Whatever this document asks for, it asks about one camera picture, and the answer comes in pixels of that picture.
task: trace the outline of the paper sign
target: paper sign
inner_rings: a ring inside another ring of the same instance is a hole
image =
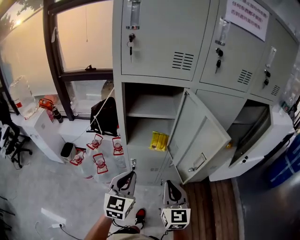
[[[227,21],[265,41],[270,13],[253,0],[227,0]]]

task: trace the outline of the tree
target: tree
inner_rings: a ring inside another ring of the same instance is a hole
[[[0,19],[0,40],[5,38],[8,33],[13,29],[14,26],[14,21],[10,20],[10,15],[5,14],[1,19]]]
[[[22,9],[18,11],[17,15],[20,15],[22,11],[25,11],[27,8],[35,11],[38,10],[40,7],[43,6],[42,0],[17,0],[17,3],[23,5]]]

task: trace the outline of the red sneaker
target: red sneaker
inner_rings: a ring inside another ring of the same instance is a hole
[[[146,217],[146,209],[145,208],[139,209],[135,215],[135,225],[141,223],[142,224],[141,229],[142,229],[144,227],[145,217]]]

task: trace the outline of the window handle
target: window handle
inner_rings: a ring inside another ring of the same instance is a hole
[[[85,69],[85,71],[96,71],[96,68],[92,67],[92,65],[88,65],[88,67]]]

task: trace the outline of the yellow package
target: yellow package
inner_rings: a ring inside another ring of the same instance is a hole
[[[153,131],[149,149],[164,152],[167,147],[168,138],[169,136],[167,134]]]

